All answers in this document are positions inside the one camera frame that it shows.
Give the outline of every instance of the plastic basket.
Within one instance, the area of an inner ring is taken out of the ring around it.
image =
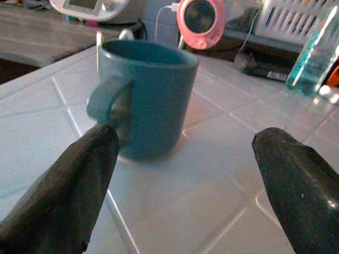
[[[254,34],[305,44],[325,3],[334,0],[265,0]]]

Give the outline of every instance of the teal mug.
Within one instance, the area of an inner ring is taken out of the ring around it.
[[[178,142],[197,73],[193,54],[159,44],[112,40],[98,46],[99,85],[89,116],[118,133],[119,155],[156,159]]]

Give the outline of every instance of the water bottle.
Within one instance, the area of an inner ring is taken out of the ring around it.
[[[306,96],[313,95],[321,87],[338,56],[339,1],[328,0],[286,80],[287,88]]]

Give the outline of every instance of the mug handle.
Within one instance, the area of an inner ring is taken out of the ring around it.
[[[118,128],[122,125],[120,120],[129,120],[131,90],[132,80],[110,77],[92,91],[87,102],[87,114],[99,123]]]

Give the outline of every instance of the pink desk fan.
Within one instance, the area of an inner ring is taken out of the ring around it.
[[[198,50],[213,47],[225,29],[223,0],[181,0],[176,13],[179,30],[187,45]]]

